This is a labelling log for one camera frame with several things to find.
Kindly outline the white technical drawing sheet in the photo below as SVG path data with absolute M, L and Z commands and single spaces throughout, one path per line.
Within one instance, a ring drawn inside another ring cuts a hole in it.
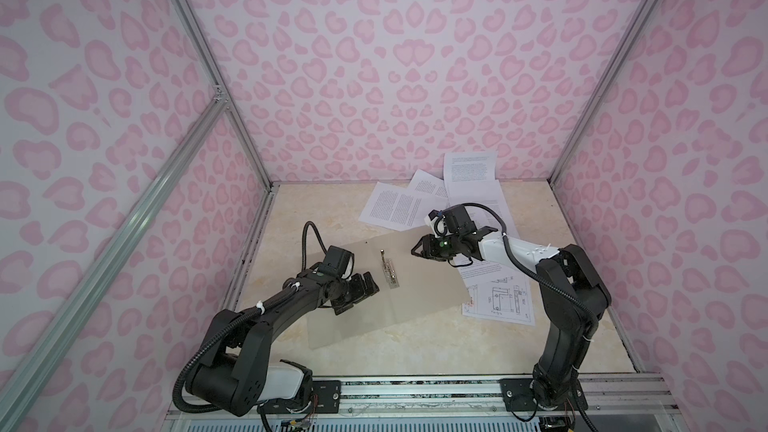
M 530 281 L 524 276 L 472 285 L 468 292 L 470 300 L 462 305 L 465 317 L 535 325 Z

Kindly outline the black mount plate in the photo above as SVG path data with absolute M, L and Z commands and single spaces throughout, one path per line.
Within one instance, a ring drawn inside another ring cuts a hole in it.
M 337 414 L 340 409 L 342 382 L 340 380 L 314 380 L 311 386 L 313 413 Z
M 586 394 L 578 381 L 551 386 L 543 379 L 533 377 L 503 378 L 499 380 L 499 386 L 508 412 L 564 412 L 565 407 L 576 412 L 589 409 Z

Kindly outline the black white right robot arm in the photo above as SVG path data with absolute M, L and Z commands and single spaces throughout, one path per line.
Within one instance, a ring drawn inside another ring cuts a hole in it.
M 537 282 L 550 328 L 522 401 L 539 410 L 555 410 L 578 393 L 579 369 L 612 302 L 583 248 L 533 244 L 485 227 L 464 236 L 427 234 L 411 254 L 450 265 L 459 256 L 490 262 L 515 268 Z

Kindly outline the beige cardboard folder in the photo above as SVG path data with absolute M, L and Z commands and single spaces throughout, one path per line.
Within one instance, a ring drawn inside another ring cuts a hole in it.
M 411 255 L 412 247 L 427 233 L 422 226 L 344 244 L 355 256 L 354 270 L 370 272 L 380 291 L 341 315 L 328 309 L 309 313 L 309 347 L 326 347 L 467 302 L 470 296 L 457 269 Z M 391 289 L 385 279 L 381 249 L 393 263 L 398 288 Z

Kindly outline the aluminium frame post left corner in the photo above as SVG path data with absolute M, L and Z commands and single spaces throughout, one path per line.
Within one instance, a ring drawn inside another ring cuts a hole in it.
M 268 177 L 263 161 L 257 152 L 255 142 L 248 131 L 241 110 L 236 104 L 230 88 L 226 83 L 222 69 L 217 62 L 203 27 L 198 20 L 191 0 L 170 0 L 170 2 L 179 16 L 189 37 L 190 43 L 197 53 L 204 71 L 208 75 L 212 87 L 216 91 L 216 96 L 225 102 L 228 118 L 234 126 L 237 137 L 245 149 L 246 157 L 256 171 L 260 183 L 270 191 L 273 187 L 273 183 Z

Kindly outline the aluminium frame post right corner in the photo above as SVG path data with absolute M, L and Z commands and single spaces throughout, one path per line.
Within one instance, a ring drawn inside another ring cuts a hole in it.
M 597 81 L 592 95 L 586 102 L 586 105 L 575 123 L 575 126 L 568 137 L 561 157 L 555 164 L 547 182 L 551 188 L 554 188 L 557 182 L 564 176 L 566 166 L 574 156 L 577 146 L 586 133 L 586 129 L 600 110 L 605 101 L 610 88 L 620 75 L 624 64 L 639 40 L 643 30 L 653 18 L 655 11 L 663 0 L 640 0 L 635 9 L 625 31 L 620 36 L 616 49 L 607 62 L 604 72 Z

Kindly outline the aluminium diagonal brace left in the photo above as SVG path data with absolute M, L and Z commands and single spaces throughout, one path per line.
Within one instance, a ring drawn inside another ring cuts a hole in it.
M 10 377 L 1 392 L 3 431 L 26 417 L 227 107 L 226 98 L 210 102 Z

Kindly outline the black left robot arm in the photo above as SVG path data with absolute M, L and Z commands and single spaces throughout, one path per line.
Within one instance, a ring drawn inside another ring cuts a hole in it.
M 271 364 L 274 340 L 318 308 L 330 305 L 340 315 L 378 292 L 369 272 L 343 279 L 304 270 L 264 302 L 217 313 L 176 379 L 174 406 L 185 413 L 223 410 L 238 417 L 268 403 L 291 412 L 306 410 L 312 402 L 312 371 L 287 360 Z

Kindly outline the aluminium frame post corner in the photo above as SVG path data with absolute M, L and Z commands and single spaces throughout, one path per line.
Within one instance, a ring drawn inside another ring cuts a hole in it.
M 189 37 L 190 43 L 197 53 L 204 71 L 208 75 L 212 87 L 216 91 L 216 96 L 225 102 L 228 118 L 234 126 L 237 137 L 245 149 L 246 157 L 256 171 L 260 183 L 270 191 L 273 187 L 273 183 L 268 177 L 263 161 L 257 152 L 255 142 L 248 131 L 241 110 L 236 104 L 230 88 L 226 83 L 222 69 L 217 62 L 203 27 L 198 20 L 191 0 L 170 0 L 170 2 L 179 16 Z
M 564 176 L 566 166 L 574 156 L 577 146 L 586 133 L 586 129 L 600 110 L 605 101 L 610 88 L 620 75 L 624 64 L 639 40 L 643 30 L 653 18 L 655 11 L 663 0 L 640 0 L 635 9 L 625 31 L 620 36 L 616 49 L 607 62 L 604 72 L 597 81 L 592 95 L 586 102 L 586 105 L 575 123 L 575 126 L 568 137 L 561 157 L 555 164 L 547 182 L 551 188 L 554 188 L 557 182 Z

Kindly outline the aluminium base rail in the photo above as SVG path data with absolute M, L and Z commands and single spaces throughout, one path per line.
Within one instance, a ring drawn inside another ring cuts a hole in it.
M 525 375 L 339 376 L 337 414 L 252 411 L 192 415 L 171 409 L 165 431 L 685 431 L 681 409 L 658 374 L 586 373 L 587 411 L 515 413 L 499 380 Z

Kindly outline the black right mount plate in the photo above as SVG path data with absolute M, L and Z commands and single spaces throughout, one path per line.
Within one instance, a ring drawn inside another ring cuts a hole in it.
M 508 412 L 564 412 L 565 407 L 576 412 L 589 409 L 586 394 L 578 381 L 551 386 L 543 379 L 533 377 L 503 378 L 499 380 L 499 386 Z

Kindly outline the aluminium floor rail left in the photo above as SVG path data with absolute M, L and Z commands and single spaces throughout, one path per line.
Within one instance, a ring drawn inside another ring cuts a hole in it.
M 222 302 L 222 307 L 224 309 L 236 310 L 238 307 L 242 292 L 247 283 L 248 275 L 262 242 L 264 231 L 278 191 L 279 185 L 274 183 L 261 201 L 254 221 L 246 235 L 242 253 L 235 262 L 233 276 Z

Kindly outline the metal folder clip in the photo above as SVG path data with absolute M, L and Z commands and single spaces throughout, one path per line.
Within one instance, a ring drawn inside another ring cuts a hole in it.
M 386 256 L 386 252 L 384 249 L 380 250 L 380 257 L 381 257 L 381 263 L 382 263 L 382 270 L 389 287 L 391 289 L 398 288 L 399 280 L 398 280 L 395 268 L 393 266 L 392 261 Z

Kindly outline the black left mount plate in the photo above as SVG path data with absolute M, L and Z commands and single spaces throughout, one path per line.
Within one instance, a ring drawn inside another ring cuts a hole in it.
M 340 380 L 314 380 L 311 386 L 313 413 L 337 414 L 340 409 L 342 382 Z

